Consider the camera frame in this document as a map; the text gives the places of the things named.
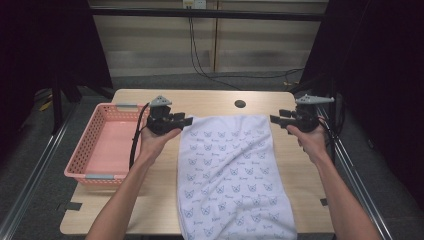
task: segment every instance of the human hand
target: human hand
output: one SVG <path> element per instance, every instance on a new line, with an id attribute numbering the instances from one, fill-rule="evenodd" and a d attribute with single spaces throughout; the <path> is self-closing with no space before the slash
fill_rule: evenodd
<path id="1" fill-rule="evenodd" d="M 325 130 L 321 125 L 309 133 L 304 133 L 293 125 L 287 126 L 286 129 L 298 138 L 299 146 L 303 147 L 312 163 L 317 164 L 319 159 L 327 159 L 322 157 L 327 155 L 327 149 L 325 147 Z"/>
<path id="2" fill-rule="evenodd" d="M 137 161 L 135 161 L 135 164 L 137 164 L 137 162 L 138 164 L 145 162 L 148 167 L 150 167 L 162 152 L 165 144 L 180 133 L 181 129 L 176 128 L 165 135 L 159 136 L 151 132 L 148 128 L 144 128 L 140 135 L 140 155 L 138 156 Z"/>

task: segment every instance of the basket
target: basket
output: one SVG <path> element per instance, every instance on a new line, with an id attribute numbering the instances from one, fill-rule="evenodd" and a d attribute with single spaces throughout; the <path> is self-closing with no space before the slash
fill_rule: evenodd
<path id="1" fill-rule="evenodd" d="M 119 185 L 129 171 L 132 139 L 142 105 L 101 103 L 96 106 L 64 171 L 82 184 Z M 144 126 L 149 115 L 142 116 Z M 135 156 L 139 155 L 141 139 Z"/>

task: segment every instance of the table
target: table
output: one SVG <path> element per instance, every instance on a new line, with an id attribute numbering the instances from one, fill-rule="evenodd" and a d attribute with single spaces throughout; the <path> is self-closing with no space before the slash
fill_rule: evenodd
<path id="1" fill-rule="evenodd" d="M 278 115 L 279 109 L 294 110 L 294 97 L 285 92 L 209 91 L 209 90 L 118 90 L 114 103 L 147 103 L 163 95 L 170 99 L 172 112 L 185 112 L 198 117 L 264 114 Z M 235 106 L 243 100 L 244 108 Z M 333 232 L 329 210 L 322 206 L 324 190 L 315 166 L 298 146 L 295 136 L 271 124 L 277 165 L 290 199 L 299 233 Z M 150 168 L 139 192 L 128 226 L 128 234 L 179 235 L 177 214 L 177 158 L 180 137 L 165 146 Z M 71 202 L 82 203 L 79 211 L 68 210 L 60 229 L 69 235 L 85 235 L 97 214 L 114 193 L 116 187 L 78 184 Z"/>

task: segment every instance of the white towel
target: white towel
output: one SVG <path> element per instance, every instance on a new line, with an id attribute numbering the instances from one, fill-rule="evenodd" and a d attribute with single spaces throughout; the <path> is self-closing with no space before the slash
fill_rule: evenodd
<path id="1" fill-rule="evenodd" d="M 178 205 L 184 239 L 296 239 L 268 118 L 197 118 L 181 133 Z"/>

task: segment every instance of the forearm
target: forearm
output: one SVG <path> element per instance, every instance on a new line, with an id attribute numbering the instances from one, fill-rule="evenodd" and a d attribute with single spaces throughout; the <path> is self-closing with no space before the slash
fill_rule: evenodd
<path id="1" fill-rule="evenodd" d="M 380 239 L 362 206 L 350 192 L 327 154 L 315 163 L 327 197 L 333 227 L 338 239 Z"/>
<path id="2" fill-rule="evenodd" d="M 134 164 L 94 221 L 86 239 L 123 239 L 149 166 Z"/>

